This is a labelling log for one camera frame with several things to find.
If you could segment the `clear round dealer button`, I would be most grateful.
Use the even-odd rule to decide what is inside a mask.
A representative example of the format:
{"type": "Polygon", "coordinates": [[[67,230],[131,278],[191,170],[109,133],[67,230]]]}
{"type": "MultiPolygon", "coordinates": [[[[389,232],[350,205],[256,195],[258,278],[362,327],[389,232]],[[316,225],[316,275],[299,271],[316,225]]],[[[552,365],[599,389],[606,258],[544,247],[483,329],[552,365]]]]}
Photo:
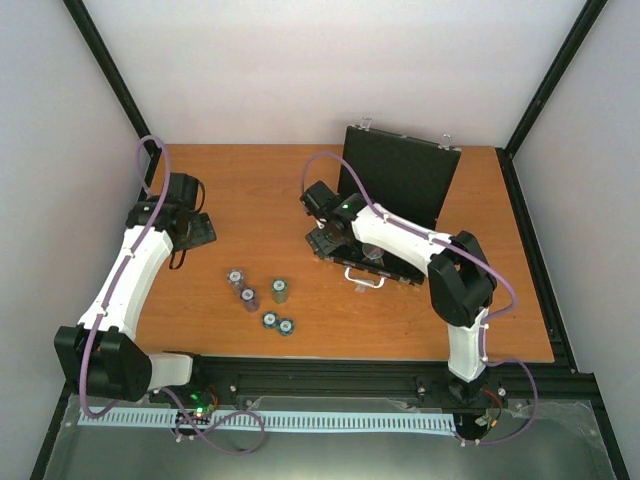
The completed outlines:
{"type": "Polygon", "coordinates": [[[371,244],[362,244],[363,255],[370,260],[379,260],[384,256],[384,250],[371,244]]]}

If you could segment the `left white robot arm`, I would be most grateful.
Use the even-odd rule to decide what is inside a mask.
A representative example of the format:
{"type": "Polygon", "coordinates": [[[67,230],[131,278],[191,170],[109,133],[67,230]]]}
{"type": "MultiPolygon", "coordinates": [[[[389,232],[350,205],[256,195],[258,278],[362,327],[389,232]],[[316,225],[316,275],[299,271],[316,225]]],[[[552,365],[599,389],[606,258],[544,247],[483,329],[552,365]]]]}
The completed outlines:
{"type": "Polygon", "coordinates": [[[67,384],[77,394],[138,401],[172,386],[186,402],[201,400],[208,378],[190,353],[145,353],[135,342],[142,308],[163,265],[175,270],[187,251],[216,239],[203,212],[205,187],[172,173],[160,194],[129,211],[116,260],[97,297],[73,327],[62,326],[54,348],[67,384]]]}

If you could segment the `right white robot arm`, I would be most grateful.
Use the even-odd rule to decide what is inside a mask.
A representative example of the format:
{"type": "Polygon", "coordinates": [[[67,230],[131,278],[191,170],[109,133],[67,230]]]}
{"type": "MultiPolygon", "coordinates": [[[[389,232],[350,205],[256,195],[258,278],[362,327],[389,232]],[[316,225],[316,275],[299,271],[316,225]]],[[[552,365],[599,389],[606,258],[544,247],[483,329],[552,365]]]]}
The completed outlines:
{"type": "Polygon", "coordinates": [[[409,263],[428,280],[431,305],[447,324],[448,369],[471,383],[485,370],[481,329],[497,286],[496,275],[475,237],[456,236],[413,224],[356,193],[344,199],[324,182],[305,189],[300,201],[339,245],[370,244],[409,263]]]}

